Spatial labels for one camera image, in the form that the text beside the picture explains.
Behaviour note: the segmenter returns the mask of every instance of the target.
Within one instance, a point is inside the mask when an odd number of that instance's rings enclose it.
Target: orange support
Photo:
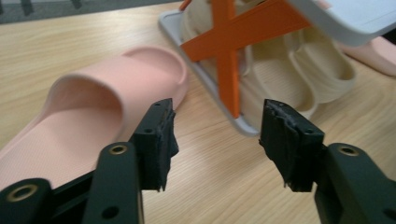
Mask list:
[[[238,16],[235,16],[233,0],[212,0],[212,15],[213,28],[181,47],[193,62],[216,57],[219,98],[233,117],[238,118],[237,50],[310,24],[284,0],[266,0]]]

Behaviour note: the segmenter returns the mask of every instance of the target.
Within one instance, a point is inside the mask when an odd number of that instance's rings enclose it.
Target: wooden table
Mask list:
[[[136,45],[172,48],[157,21],[179,3],[0,26],[0,147],[40,110],[61,75]],[[396,179],[396,79],[352,61],[357,83],[312,121],[325,144],[364,149]],[[177,109],[180,152],[165,192],[144,192],[147,223],[319,223],[313,193],[292,193],[258,137],[239,133],[191,73]]]

